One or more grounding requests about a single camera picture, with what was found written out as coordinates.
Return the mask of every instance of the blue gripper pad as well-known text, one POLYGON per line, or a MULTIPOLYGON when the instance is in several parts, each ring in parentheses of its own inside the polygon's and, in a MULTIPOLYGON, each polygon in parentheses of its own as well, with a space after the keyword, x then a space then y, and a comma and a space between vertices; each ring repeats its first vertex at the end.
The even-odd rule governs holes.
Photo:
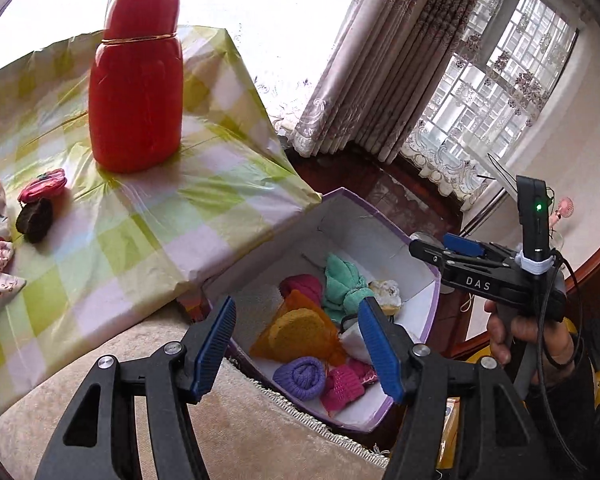
POLYGON ((443 236, 442 243, 445 245, 446 249, 458 254, 464 254, 464 256, 470 256, 472 258, 484 256, 484 248, 478 242, 474 242, 468 238, 462 238, 447 233, 443 236))
POLYGON ((200 402, 202 396, 208 394, 214 385, 224 352, 234 332, 235 317, 234 300, 226 298, 196 356, 194 381, 191 385, 191 393, 196 402, 200 402))
POLYGON ((406 391, 402 383, 402 369, 413 346, 407 331, 388 321, 375 298, 365 298, 360 302, 358 325, 382 389, 395 402, 403 404, 406 391))

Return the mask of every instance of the green towel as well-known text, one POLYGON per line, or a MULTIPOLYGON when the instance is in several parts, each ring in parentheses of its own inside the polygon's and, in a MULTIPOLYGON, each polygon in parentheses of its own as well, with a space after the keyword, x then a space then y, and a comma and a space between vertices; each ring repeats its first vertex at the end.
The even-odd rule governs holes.
POLYGON ((338 325, 343 317, 358 312, 360 301, 373 296, 373 291, 367 288, 366 280, 356 266, 344 262, 333 253, 327 256, 324 275, 327 284, 322 295, 322 306, 327 316, 338 325))

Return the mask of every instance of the table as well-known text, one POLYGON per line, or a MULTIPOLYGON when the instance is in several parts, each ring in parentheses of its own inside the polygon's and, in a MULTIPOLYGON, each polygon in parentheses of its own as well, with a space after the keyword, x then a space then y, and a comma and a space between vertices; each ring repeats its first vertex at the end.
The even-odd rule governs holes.
POLYGON ((293 170, 225 30, 181 27, 182 144, 130 175, 94 162, 88 78, 101 33, 0 70, 0 179, 27 285, 0 312, 0 414, 80 355, 195 288, 320 202, 293 170), (54 225, 31 245, 16 197, 64 168, 54 225))

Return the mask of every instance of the window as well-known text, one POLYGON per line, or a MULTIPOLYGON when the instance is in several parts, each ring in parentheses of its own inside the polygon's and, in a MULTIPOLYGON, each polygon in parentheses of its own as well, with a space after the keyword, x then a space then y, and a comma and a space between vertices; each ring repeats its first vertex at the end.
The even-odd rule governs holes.
POLYGON ((488 184, 538 118, 576 30, 541 0, 478 0, 403 154, 461 200, 488 184))
POLYGON ((180 0, 179 22, 227 29, 274 127, 292 130, 327 65, 351 3, 180 0))
POLYGON ((12 0, 0 16, 0 69, 56 41, 102 28, 107 0, 12 0))

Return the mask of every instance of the hand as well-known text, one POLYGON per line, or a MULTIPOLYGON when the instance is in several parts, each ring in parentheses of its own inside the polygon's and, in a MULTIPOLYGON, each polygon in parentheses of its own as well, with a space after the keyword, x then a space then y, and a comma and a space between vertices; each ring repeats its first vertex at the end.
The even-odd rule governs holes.
MULTIPOLYGON (((511 352, 505 344, 507 338, 507 332, 504 327, 504 323, 498 317, 496 311, 496 303, 488 300, 484 304, 485 312, 490 312, 489 320, 487 322, 487 332, 491 338, 490 348, 491 355, 501 365, 505 365, 511 361, 511 352)), ((520 341, 526 341, 528 343, 536 344, 538 342, 538 322, 535 317, 522 317, 516 316, 511 321, 511 334, 513 337, 520 339, 520 341)), ((563 364, 569 360, 573 354, 573 339, 565 322, 558 323, 552 320, 546 320, 544 322, 544 342, 546 348, 551 354, 551 357, 559 363, 563 364)), ((558 370, 549 364, 544 353, 542 354, 544 377, 547 386, 552 386, 561 380, 567 378, 575 369, 575 364, 572 362, 564 370, 558 370)), ((531 379, 533 384, 538 384, 538 372, 534 374, 531 379)))

